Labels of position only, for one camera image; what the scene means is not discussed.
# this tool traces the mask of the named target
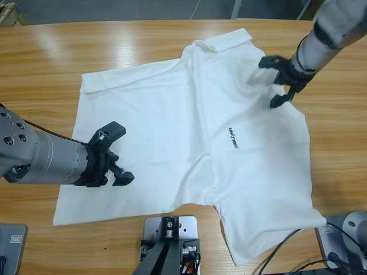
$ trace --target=wooden table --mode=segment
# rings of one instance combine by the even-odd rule
[[[290,57],[311,22],[277,20],[90,22],[0,29],[0,102],[23,118],[71,136],[82,73],[178,58],[193,40],[246,28],[267,54]],[[343,50],[297,95],[311,135],[313,202],[323,215],[367,210],[367,39]],[[29,227],[21,274],[130,274],[146,217],[52,226],[58,186],[0,180],[0,222]],[[195,215],[202,274],[252,274],[269,255],[235,267],[213,207]],[[278,252],[266,273],[321,258],[313,229]]]

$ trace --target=gray floor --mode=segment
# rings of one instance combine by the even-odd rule
[[[82,21],[189,19],[199,0],[5,0],[31,25]],[[304,0],[242,0],[240,18],[295,19]],[[229,19],[235,0],[200,0],[192,19]]]

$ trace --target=unitree logo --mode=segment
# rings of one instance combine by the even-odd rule
[[[238,149],[239,147],[238,147],[238,145],[236,143],[235,134],[233,133],[232,128],[228,128],[228,129],[229,129],[229,133],[231,135],[233,146],[235,147],[235,149]]]

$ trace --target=robotic arm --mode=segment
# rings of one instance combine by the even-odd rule
[[[366,33],[367,0],[326,0],[314,17],[313,30],[301,40],[289,60],[280,56],[260,60],[260,68],[279,71],[275,84],[290,86],[288,94],[276,95],[270,101],[270,108],[291,101],[344,47]]]
[[[111,122],[97,130],[89,143],[32,130],[14,112],[0,104],[0,178],[10,183],[74,184],[100,187],[107,183],[108,170],[115,175],[114,186],[132,182],[134,176],[115,162],[111,144],[126,133]]]

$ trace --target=white t-shirt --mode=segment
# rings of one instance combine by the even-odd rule
[[[83,75],[73,138],[115,120],[127,134],[111,151],[128,186],[61,186],[54,225],[213,205],[236,265],[325,219],[312,207],[309,133],[264,53],[240,29],[194,41],[180,59]]]

